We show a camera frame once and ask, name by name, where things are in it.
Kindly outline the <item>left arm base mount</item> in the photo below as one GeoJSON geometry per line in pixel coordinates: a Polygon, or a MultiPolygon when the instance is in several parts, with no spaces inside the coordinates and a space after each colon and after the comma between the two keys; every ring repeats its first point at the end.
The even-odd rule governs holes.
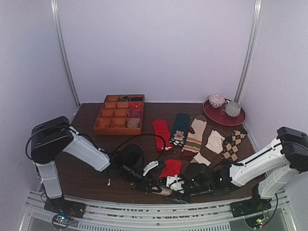
{"type": "Polygon", "coordinates": [[[70,226],[74,218],[83,218],[86,205],[80,202],[65,200],[63,205],[52,205],[45,202],[44,209],[55,213],[51,218],[53,227],[64,230],[70,226]]]}

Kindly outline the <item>red sock with beige toe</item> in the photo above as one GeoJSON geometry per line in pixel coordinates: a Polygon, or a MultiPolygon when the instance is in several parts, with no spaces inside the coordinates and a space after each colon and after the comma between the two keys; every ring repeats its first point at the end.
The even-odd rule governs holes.
{"type": "Polygon", "coordinates": [[[166,180],[168,176],[180,176],[180,172],[182,169],[182,162],[180,160],[169,159],[165,161],[166,167],[162,169],[160,176],[158,177],[157,184],[161,188],[166,187],[166,180]]]}

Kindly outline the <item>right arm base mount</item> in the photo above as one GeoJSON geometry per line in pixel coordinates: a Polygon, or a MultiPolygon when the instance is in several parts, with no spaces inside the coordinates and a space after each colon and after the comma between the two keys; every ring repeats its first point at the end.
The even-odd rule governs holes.
{"type": "Polygon", "coordinates": [[[238,218],[271,209],[271,199],[250,198],[233,202],[230,207],[232,216],[238,218]]]}

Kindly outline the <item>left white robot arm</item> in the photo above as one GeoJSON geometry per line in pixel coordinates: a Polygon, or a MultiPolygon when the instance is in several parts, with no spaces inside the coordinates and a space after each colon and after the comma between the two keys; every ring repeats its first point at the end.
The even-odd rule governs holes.
{"type": "Polygon", "coordinates": [[[143,170],[135,166],[145,160],[140,146],[127,140],[108,152],[98,147],[89,135],[73,128],[67,117],[60,116],[35,126],[25,146],[25,154],[36,166],[46,197],[51,200],[50,205],[59,214],[69,210],[69,202],[64,199],[55,165],[56,156],[62,152],[76,157],[98,172],[113,167],[121,170],[135,181],[141,192],[162,191],[148,176],[150,171],[159,167],[158,160],[150,162],[143,170]]]}

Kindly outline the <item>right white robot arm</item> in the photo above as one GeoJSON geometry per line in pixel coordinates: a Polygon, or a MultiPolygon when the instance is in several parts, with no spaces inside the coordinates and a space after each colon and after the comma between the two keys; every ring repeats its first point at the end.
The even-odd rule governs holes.
{"type": "Polygon", "coordinates": [[[307,170],[308,135],[281,127],[269,145],[240,162],[228,161],[217,171],[204,163],[190,163],[180,177],[181,189],[169,195],[168,199],[188,204],[194,195],[229,195],[270,171],[268,177],[253,187],[254,196],[247,201],[247,209],[255,213],[294,175],[307,170]]]}

